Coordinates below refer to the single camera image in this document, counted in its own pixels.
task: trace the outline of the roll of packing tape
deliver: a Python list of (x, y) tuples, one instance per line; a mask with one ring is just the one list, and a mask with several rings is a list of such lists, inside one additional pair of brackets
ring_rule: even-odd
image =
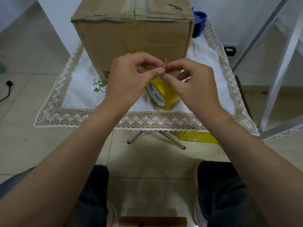
[(176, 90), (158, 76), (146, 85), (146, 93), (158, 107), (167, 110), (179, 99)]

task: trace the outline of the box top flap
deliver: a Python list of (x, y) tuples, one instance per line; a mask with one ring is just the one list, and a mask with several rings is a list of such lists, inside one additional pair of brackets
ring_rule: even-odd
[(71, 21), (193, 21), (188, 0), (82, 0)]

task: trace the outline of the jeans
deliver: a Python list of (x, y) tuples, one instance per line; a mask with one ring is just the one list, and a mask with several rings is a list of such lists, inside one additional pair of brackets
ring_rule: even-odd
[[(0, 185), (0, 199), (33, 168), (17, 174)], [(65, 226), (106, 227), (108, 169), (95, 165)]]
[(207, 227), (269, 227), (231, 163), (203, 161), (197, 174)]

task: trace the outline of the person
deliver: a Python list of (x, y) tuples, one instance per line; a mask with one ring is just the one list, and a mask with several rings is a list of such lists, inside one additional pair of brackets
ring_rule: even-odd
[[(139, 65), (150, 70), (138, 73)], [(168, 74), (179, 70), (176, 78)], [(178, 92), (232, 163), (196, 165), (196, 224), (303, 226), (303, 173), (221, 107), (212, 68), (188, 59), (164, 67), (147, 53), (115, 58), (105, 99), (92, 115), (35, 168), (0, 186), (1, 226), (105, 226), (110, 214), (108, 226), (114, 225), (108, 171), (94, 164), (115, 125), (157, 76)]]

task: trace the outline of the power cord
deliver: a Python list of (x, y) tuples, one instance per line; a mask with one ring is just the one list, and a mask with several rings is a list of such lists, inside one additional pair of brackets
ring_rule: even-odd
[(9, 87), (9, 94), (6, 96), (6, 97), (4, 97), (2, 100), (4, 100), (4, 99), (6, 99), (7, 97), (9, 97), (9, 95), (10, 95), (10, 93), (11, 93), (11, 86), (13, 86), (13, 83), (12, 83), (12, 81), (7, 81), (6, 82), (6, 85), (8, 85), (8, 87)]

